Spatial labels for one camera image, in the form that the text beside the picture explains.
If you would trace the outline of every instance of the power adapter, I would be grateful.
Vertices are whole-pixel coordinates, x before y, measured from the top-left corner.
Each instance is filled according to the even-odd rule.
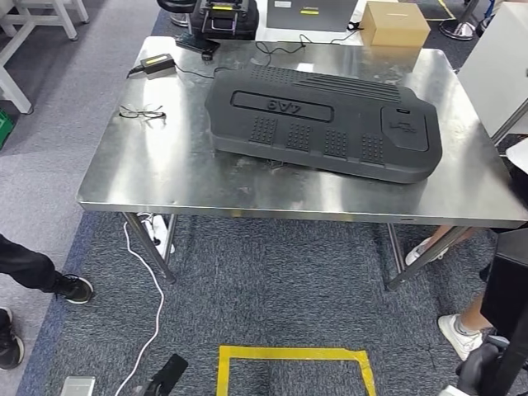
[[[156,73],[160,70],[166,70],[168,68],[174,68],[177,64],[174,62],[172,56],[170,54],[161,54],[152,56],[151,58],[142,59],[140,61],[140,65],[132,68],[127,78],[132,74],[145,72],[146,74]]]

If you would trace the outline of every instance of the stainless steel table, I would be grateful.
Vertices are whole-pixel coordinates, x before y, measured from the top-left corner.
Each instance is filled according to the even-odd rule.
[[[270,49],[277,45],[268,44]],[[177,48],[168,37],[147,38],[138,59],[162,53],[170,53],[183,70],[209,76],[217,67],[268,62],[254,43],[227,41],[213,64],[204,64],[199,54]],[[159,255],[135,213],[172,215],[169,241],[177,214],[388,223],[398,272],[387,285],[389,289],[468,227],[516,228],[528,221],[528,211],[510,189],[502,160],[440,50],[309,45],[295,54],[275,53],[271,64],[410,87],[436,106],[444,157],[428,180],[403,186],[216,153],[204,107],[211,80],[188,73],[140,75],[127,81],[120,104],[163,105],[166,120],[124,119],[116,110],[78,201],[85,210],[124,212],[169,283],[174,282],[167,267],[170,243],[164,257]],[[406,267],[392,226],[398,223],[456,227]]]

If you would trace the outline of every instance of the black engine cover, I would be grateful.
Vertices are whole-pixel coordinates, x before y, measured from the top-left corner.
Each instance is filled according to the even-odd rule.
[[[216,149],[397,183],[441,161],[434,106],[407,87],[255,66],[216,75]]]

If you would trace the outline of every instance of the black pants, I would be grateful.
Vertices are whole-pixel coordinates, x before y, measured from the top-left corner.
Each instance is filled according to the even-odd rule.
[[[1,233],[0,273],[10,275],[28,289],[47,292],[52,291],[55,280],[60,275],[49,257],[8,241]],[[0,328],[5,325],[5,318],[0,315]]]

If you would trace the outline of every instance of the black bag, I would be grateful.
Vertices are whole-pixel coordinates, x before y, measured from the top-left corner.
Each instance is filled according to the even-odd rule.
[[[207,15],[198,2],[191,15],[192,34],[204,39],[254,40],[259,27],[256,1],[248,0],[247,12],[236,12],[238,16],[235,26],[235,13],[212,11]]]

